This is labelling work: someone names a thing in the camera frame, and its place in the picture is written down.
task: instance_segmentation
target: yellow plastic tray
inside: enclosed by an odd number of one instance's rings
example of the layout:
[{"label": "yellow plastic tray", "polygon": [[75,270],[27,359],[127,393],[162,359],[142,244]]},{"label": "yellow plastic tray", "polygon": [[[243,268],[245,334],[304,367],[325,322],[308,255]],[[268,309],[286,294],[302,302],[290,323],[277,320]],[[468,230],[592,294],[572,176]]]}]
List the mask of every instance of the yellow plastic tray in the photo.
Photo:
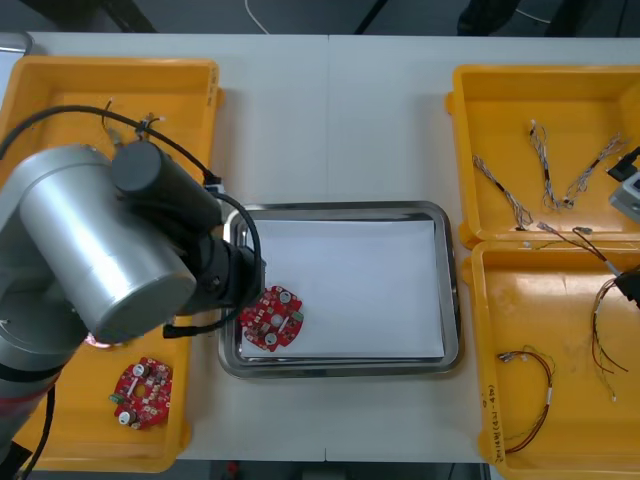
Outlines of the yellow plastic tray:
[{"label": "yellow plastic tray", "polygon": [[[218,90],[218,67],[210,60],[25,57],[15,66],[0,113],[0,137],[38,110],[68,104],[105,107],[135,119],[152,112],[165,117],[153,128],[182,144],[209,164]],[[131,128],[106,120],[125,140]],[[65,113],[23,133],[0,162],[0,184],[24,158],[69,143],[93,145],[112,156],[113,146],[100,117]],[[162,145],[194,178],[200,172]],[[190,318],[179,319],[189,323]],[[166,470],[185,448],[185,419],[190,341],[163,340],[160,329],[111,351],[83,345],[65,367],[56,388],[53,429],[38,468],[157,472]],[[108,400],[120,374],[142,356],[173,367],[171,411],[166,425],[148,431],[123,428]],[[16,441],[34,449],[42,433],[44,403]]]},{"label": "yellow plastic tray", "polygon": [[[602,245],[619,269],[640,264],[640,245]],[[463,266],[473,294],[483,416],[480,451],[507,479],[638,478],[638,309],[612,289],[600,310],[602,344],[630,370],[608,375],[617,395],[614,403],[590,350],[591,308],[611,273],[578,248],[531,247],[482,242]],[[555,360],[553,397],[538,436],[521,452],[505,456],[505,445],[518,443],[505,443],[505,437],[527,430],[546,401],[546,377],[536,362],[504,364],[496,359],[498,353],[526,344]]]},{"label": "yellow plastic tray", "polygon": [[[640,144],[640,67],[462,66],[453,75],[446,107],[453,115],[464,223],[462,242],[551,239],[543,221],[560,231],[590,227],[600,241],[638,241],[640,225],[609,205],[619,185],[605,173],[609,157],[572,210],[543,206],[543,170],[529,144],[531,120],[549,135],[548,157],[556,197],[596,158],[616,133]],[[532,213],[528,232],[516,232],[504,195],[472,163],[482,157],[498,180]]]}]

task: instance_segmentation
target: robotic arm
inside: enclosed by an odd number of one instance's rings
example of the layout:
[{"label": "robotic arm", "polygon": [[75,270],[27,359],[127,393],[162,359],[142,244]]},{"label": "robotic arm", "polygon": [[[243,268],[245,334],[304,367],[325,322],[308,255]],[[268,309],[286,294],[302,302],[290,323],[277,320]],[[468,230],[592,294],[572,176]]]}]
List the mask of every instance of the robotic arm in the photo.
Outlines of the robotic arm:
[{"label": "robotic arm", "polygon": [[[250,251],[212,235],[222,223],[216,196],[243,212],[146,141],[121,147],[113,162],[71,145],[14,169],[0,193],[1,478],[24,462],[12,438],[88,332],[120,343],[174,315],[235,308],[230,320],[259,298],[259,241]],[[164,334],[195,335],[223,321],[165,325]]]}]

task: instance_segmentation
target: stainless steel tray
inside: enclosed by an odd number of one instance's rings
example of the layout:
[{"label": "stainless steel tray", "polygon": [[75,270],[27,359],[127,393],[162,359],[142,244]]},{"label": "stainless steel tray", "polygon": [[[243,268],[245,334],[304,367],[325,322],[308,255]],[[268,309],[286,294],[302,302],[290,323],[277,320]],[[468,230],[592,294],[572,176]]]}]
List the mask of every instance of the stainless steel tray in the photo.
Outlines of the stainless steel tray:
[{"label": "stainless steel tray", "polygon": [[[242,356],[242,328],[230,322],[220,333],[219,357],[223,368],[239,378],[325,377],[444,373],[460,357],[460,312],[451,228],[445,212],[430,202],[308,203],[247,207],[255,220],[301,221],[419,221],[435,224],[436,268],[444,356],[441,358],[263,358]],[[246,245],[247,225],[232,214],[224,238]]]}]

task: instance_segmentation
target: black cable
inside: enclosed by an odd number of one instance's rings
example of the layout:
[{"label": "black cable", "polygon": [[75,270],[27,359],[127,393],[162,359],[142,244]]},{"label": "black cable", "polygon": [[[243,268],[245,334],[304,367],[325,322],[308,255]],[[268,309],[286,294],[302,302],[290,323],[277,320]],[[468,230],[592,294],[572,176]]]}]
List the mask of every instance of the black cable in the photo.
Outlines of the black cable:
[{"label": "black cable", "polygon": [[380,13],[380,10],[382,10],[384,6],[387,4],[387,1],[388,0],[376,0],[376,3],[374,3],[373,7],[371,7],[371,10],[367,12],[367,15],[364,17],[362,22],[360,22],[360,25],[358,25],[358,28],[356,28],[356,31],[353,34],[362,35],[365,32],[365,30],[369,28],[369,25],[371,25],[371,22],[373,22],[376,19],[376,17]]},{"label": "black cable", "polygon": [[262,283],[262,249],[260,246],[260,236],[258,235],[258,229],[256,224],[254,223],[249,212],[238,202],[236,199],[231,198],[224,193],[218,193],[209,191],[209,193],[217,198],[218,200],[222,200],[225,203],[228,203],[233,208],[238,210],[238,213],[242,217],[242,219],[247,223],[247,228],[249,228],[249,232],[251,233],[251,239],[253,240],[253,285],[252,288],[249,289],[245,298],[242,299],[240,304],[234,308],[230,313],[225,315],[222,319],[217,322],[211,323],[209,325],[204,326],[189,326],[189,327],[176,327],[175,325],[165,325],[162,330],[162,336],[164,338],[181,338],[181,337],[193,337],[195,335],[200,335],[202,333],[211,333],[216,330],[222,328],[228,322],[235,320],[242,311],[247,308],[251,301],[253,300],[253,295],[255,294],[256,289],[260,287]]},{"label": "black cable", "polygon": [[[149,128],[148,125],[144,124],[144,120],[142,122],[138,122],[129,117],[125,117],[124,115],[120,115],[115,112],[111,112],[104,108],[93,107],[89,105],[60,105],[57,107],[47,108],[45,110],[41,110],[39,112],[34,113],[33,115],[27,117],[18,125],[16,125],[13,130],[9,132],[9,134],[5,137],[5,139],[0,143],[0,160],[4,158],[11,144],[18,138],[18,136],[24,132],[25,130],[31,128],[31,126],[45,118],[51,117],[53,115],[57,115],[59,113],[91,113],[93,115],[101,116],[102,118],[107,117],[112,120],[116,120],[118,122],[124,123],[133,127],[134,129],[140,129],[141,131],[147,132],[152,137],[157,138],[161,142],[166,143],[170,147],[172,147],[177,152],[181,153],[187,160],[189,160],[192,164],[194,164],[198,169],[202,172],[204,176],[203,183],[205,186],[214,186],[219,185],[222,181],[220,177],[214,175],[207,167],[205,167],[194,155],[192,155],[187,149],[185,149],[182,145],[174,142],[170,138],[164,136],[160,132]],[[209,333],[217,330],[222,327],[228,321],[236,318],[242,310],[244,310],[253,298],[253,294],[255,293],[256,287],[258,287],[261,283],[261,275],[262,275],[262,252],[260,249],[260,238],[258,236],[258,229],[256,228],[253,219],[249,215],[249,212],[245,210],[245,208],[235,200],[234,198],[225,195],[224,193],[218,192],[209,192],[215,198],[222,200],[225,203],[228,203],[236,210],[240,216],[247,223],[247,227],[251,232],[251,236],[253,239],[253,253],[254,253],[254,284],[253,288],[251,288],[240,305],[238,305],[231,313],[227,314],[222,320],[219,320],[211,325],[206,325],[203,327],[176,327],[173,325],[165,325],[165,329],[163,331],[164,338],[179,338],[184,336],[194,336],[200,333]]]},{"label": "black cable", "polygon": [[[109,110],[109,107],[111,106],[111,102],[112,102],[112,100],[111,100],[111,99],[109,99],[109,101],[107,102],[107,104],[104,106],[104,109],[105,109],[105,110]],[[101,115],[101,117],[102,117],[102,129],[103,129],[105,132],[107,132],[107,133],[108,133],[108,132],[109,132],[109,130],[107,130],[107,124],[106,124],[106,122],[104,121],[104,114],[102,114],[102,115]]]},{"label": "black cable", "polygon": [[89,105],[60,105],[57,107],[47,108],[45,110],[41,110],[37,113],[34,113],[30,117],[27,117],[22,122],[20,122],[9,134],[7,137],[0,143],[0,160],[4,158],[7,153],[7,150],[11,146],[11,144],[15,141],[15,139],[25,130],[30,128],[34,123],[37,123],[45,118],[51,117],[53,115],[57,115],[58,113],[91,113],[93,115],[98,115],[101,117],[111,118],[112,120],[116,120],[120,123],[124,123],[133,127],[134,129],[140,129],[154,138],[157,138],[161,142],[169,145],[171,148],[179,152],[183,155],[187,160],[189,160],[192,164],[194,164],[204,175],[204,183],[205,185],[218,185],[222,181],[220,177],[214,175],[207,167],[205,167],[195,156],[193,156],[187,149],[185,149],[182,145],[174,142],[170,138],[164,136],[160,132],[149,128],[144,125],[143,122],[139,122],[137,120],[133,120],[129,117],[125,117],[124,115],[120,115],[115,112],[111,112],[104,108],[92,107]]},{"label": "black cable", "polygon": [[622,24],[624,22],[624,15],[627,13],[628,4],[629,0],[623,0],[622,9],[620,10],[620,18],[618,18],[618,26],[616,27],[616,37],[619,37],[622,34]]},{"label": "black cable", "polygon": [[453,469],[456,468],[457,463],[451,464],[451,469],[449,470],[449,475],[447,475],[447,480],[451,480],[453,478]]},{"label": "black cable", "polygon": [[53,410],[56,406],[56,386],[55,384],[51,387],[51,389],[47,392],[47,409],[44,417],[44,427],[42,428],[42,436],[40,437],[40,442],[38,443],[38,447],[36,451],[33,452],[31,456],[31,460],[29,461],[27,468],[24,469],[22,475],[20,475],[20,480],[27,480],[33,467],[36,466],[38,460],[40,459],[40,455],[42,455],[42,451],[44,450],[45,445],[47,444],[47,440],[49,439],[49,433],[51,432],[51,424],[53,423]]}]

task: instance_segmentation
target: handwritten label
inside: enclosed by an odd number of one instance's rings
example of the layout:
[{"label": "handwritten label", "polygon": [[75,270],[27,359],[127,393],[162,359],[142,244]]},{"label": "handwritten label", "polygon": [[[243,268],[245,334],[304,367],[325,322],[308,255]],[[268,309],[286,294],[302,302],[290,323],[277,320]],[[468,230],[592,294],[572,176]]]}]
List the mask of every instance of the handwritten label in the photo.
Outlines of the handwritten label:
[{"label": "handwritten label", "polygon": [[494,463],[504,462],[504,449],[502,447],[502,426],[498,417],[498,407],[496,406],[496,387],[489,385],[487,387],[489,401],[487,402],[484,394],[482,395],[482,407],[489,409],[491,413],[491,437],[494,446],[495,458]]}]

